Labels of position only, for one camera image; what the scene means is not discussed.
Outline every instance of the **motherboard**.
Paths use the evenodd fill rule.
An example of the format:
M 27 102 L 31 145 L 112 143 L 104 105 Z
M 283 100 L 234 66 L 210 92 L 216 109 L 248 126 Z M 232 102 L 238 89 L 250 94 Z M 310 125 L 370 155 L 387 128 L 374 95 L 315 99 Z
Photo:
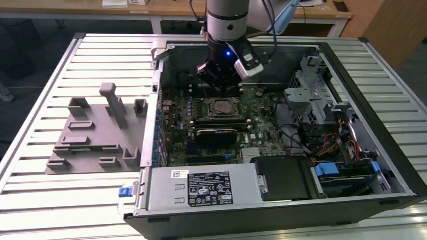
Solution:
M 163 101 L 170 167 L 286 155 L 274 116 L 280 93 L 256 84 L 240 85 L 227 97 L 208 87 L 183 92 L 167 90 Z

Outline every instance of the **red wire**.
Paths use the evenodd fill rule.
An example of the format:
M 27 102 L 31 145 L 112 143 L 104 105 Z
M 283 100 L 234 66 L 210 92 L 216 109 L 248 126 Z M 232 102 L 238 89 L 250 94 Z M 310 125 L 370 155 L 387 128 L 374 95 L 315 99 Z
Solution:
M 326 148 L 326 146 L 327 146 L 328 138 L 332 137 L 332 136 L 336 136 L 336 135 L 338 135 L 338 133 L 331 133 L 331 134 L 326 135 L 324 140 L 323 140 L 323 148 Z

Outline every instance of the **cpu socket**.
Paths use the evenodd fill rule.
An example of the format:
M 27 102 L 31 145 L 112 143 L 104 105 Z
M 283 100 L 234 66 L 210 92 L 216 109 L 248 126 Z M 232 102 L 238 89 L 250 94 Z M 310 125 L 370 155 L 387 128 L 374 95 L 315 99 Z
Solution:
M 240 119 L 236 98 L 219 98 L 210 99 L 207 102 L 208 106 L 208 117 L 212 119 L 227 118 L 227 119 Z

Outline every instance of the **wooden desk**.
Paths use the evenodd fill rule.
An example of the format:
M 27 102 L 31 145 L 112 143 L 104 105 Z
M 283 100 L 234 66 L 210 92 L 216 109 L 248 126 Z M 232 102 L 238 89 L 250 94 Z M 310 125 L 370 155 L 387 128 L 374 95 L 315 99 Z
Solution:
M 344 0 L 356 17 L 344 38 L 364 37 L 398 69 L 427 36 L 426 0 Z
M 206 0 L 194 1 L 199 16 L 206 14 Z M 328 37 L 339 37 L 348 19 L 348 12 L 339 12 L 332 0 L 315 7 L 298 8 L 292 24 L 332 25 Z M 151 0 L 148 5 L 103 9 L 103 0 L 0 0 L 0 18 L 75 19 L 75 20 L 148 20 L 155 34 L 162 34 L 162 21 L 195 21 L 190 0 Z

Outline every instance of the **table leg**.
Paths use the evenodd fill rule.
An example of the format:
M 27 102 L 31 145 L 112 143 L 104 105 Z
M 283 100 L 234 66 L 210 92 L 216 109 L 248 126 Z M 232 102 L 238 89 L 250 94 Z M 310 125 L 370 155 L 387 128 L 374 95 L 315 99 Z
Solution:
M 339 38 L 344 31 L 348 19 L 338 19 L 336 23 L 334 24 L 331 31 L 328 32 L 328 38 Z
M 59 29 L 65 28 L 65 20 L 64 19 L 55 19 L 56 25 Z
M 152 33 L 162 35 L 162 16 L 151 16 Z

